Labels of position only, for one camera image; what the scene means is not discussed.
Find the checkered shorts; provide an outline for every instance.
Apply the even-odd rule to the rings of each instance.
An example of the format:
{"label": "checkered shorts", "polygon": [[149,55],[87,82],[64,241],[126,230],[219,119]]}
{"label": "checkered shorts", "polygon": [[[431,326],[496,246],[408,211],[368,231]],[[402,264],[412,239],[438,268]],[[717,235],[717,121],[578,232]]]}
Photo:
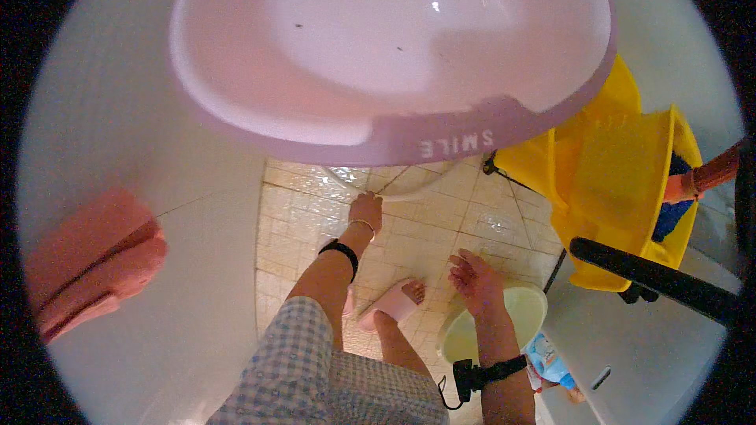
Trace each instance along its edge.
{"label": "checkered shorts", "polygon": [[448,423],[433,380],[334,351],[334,332],[309,297],[287,300],[242,379],[208,425]]}

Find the pink baby bathtub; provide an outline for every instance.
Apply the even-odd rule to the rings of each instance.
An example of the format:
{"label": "pink baby bathtub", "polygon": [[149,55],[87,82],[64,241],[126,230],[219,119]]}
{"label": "pink baby bathtub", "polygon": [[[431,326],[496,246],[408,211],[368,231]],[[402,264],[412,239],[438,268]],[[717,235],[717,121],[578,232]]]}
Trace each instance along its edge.
{"label": "pink baby bathtub", "polygon": [[613,30],[610,0],[176,0],[169,50],[187,101],[271,156],[385,166],[555,127]]}

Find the tiled floor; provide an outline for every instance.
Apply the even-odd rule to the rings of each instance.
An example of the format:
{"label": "tiled floor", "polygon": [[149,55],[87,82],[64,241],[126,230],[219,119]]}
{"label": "tiled floor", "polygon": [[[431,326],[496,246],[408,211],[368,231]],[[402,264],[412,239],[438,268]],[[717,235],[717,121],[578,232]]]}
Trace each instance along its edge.
{"label": "tiled floor", "polygon": [[[479,163],[474,157],[457,166],[411,166],[403,173],[402,166],[337,170],[359,188],[399,194],[453,167],[448,178],[421,198],[383,204],[383,231],[365,251],[354,281],[357,306],[345,320],[345,350],[381,358],[378,337],[361,332],[356,319],[393,283],[415,276],[426,282],[426,302],[400,327],[434,377],[440,380],[447,374],[451,379],[451,366],[438,356],[435,345],[454,296],[446,279],[447,259],[459,248],[481,253],[515,279],[545,285],[562,250],[548,224],[549,202],[496,174],[483,174]],[[344,230],[351,200],[317,166],[268,161],[257,240],[258,331],[268,326],[317,249]],[[453,381],[445,392],[456,404]],[[479,406],[477,414],[472,410],[463,407],[454,422],[474,423]]]}

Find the black wristband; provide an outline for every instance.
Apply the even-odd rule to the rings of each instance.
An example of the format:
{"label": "black wristband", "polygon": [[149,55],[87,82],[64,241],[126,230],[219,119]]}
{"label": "black wristband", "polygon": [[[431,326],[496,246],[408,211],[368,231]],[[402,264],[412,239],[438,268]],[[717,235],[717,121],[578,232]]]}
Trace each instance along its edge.
{"label": "black wristband", "polygon": [[473,365],[472,362],[472,359],[460,359],[452,365],[454,382],[457,384],[457,395],[460,398],[460,404],[457,407],[449,407],[446,404],[446,399],[444,399],[442,386],[446,384],[446,376],[439,382],[441,401],[449,410],[457,410],[462,407],[462,404],[470,401],[470,396],[473,392],[483,390],[486,384],[506,379],[528,366],[524,355],[517,356],[509,361],[496,363],[490,368],[481,368],[477,364]]}
{"label": "black wristband", "polygon": [[477,387],[477,389],[483,390],[486,384],[506,379],[527,366],[528,362],[525,361],[525,356],[520,355],[509,361],[496,363],[490,368],[480,368],[480,383],[478,384],[480,387]]}
{"label": "black wristband", "polygon": [[320,250],[317,254],[323,253],[327,250],[336,250],[341,253],[344,253],[347,258],[349,258],[349,262],[352,263],[352,280],[349,281],[349,284],[354,282],[354,277],[357,275],[357,264],[360,262],[360,260],[357,259],[357,255],[354,254],[354,251],[346,246],[344,243],[339,243],[338,238],[334,238],[330,241],[327,245],[323,247],[322,250]]}

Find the person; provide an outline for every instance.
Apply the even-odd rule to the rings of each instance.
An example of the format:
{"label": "person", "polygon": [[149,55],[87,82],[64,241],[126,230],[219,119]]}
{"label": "person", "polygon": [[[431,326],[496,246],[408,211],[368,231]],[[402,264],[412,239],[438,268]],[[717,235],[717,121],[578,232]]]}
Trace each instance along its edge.
{"label": "person", "polygon": [[[370,192],[351,204],[348,227],[337,240],[357,259],[381,230],[381,204]],[[349,250],[330,245],[291,289],[241,382],[209,425],[449,422],[428,368],[397,325],[421,304],[425,285],[402,281],[362,315],[360,327],[380,338],[382,362],[346,353],[342,314],[355,269]],[[475,318],[481,366],[519,356],[500,276],[468,250],[450,261],[448,278]],[[481,401],[487,425],[535,423],[525,370],[486,384]]]}

